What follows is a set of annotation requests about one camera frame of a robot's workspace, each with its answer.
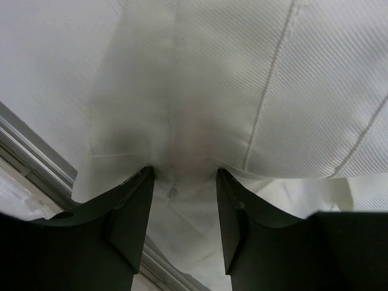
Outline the white pleated skirt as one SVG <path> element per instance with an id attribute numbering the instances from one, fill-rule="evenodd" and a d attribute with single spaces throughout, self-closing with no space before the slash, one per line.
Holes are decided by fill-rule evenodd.
<path id="1" fill-rule="evenodd" d="M 387 2 L 127 1 L 87 108 L 73 199 L 152 166 L 149 238 L 230 290 L 218 169 L 302 218 L 387 209 Z"/>

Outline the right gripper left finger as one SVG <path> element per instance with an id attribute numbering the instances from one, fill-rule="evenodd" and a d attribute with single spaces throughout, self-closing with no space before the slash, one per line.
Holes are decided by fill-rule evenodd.
<path id="1" fill-rule="evenodd" d="M 155 174 L 50 219 L 1 215 L 2 290 L 130 290 L 138 273 Z"/>

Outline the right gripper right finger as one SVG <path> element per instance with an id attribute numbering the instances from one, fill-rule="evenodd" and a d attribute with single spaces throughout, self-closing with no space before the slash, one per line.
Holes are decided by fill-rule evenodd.
<path id="1" fill-rule="evenodd" d="M 386 290 L 387 214 L 295 217 L 216 174 L 226 274 L 233 290 Z"/>

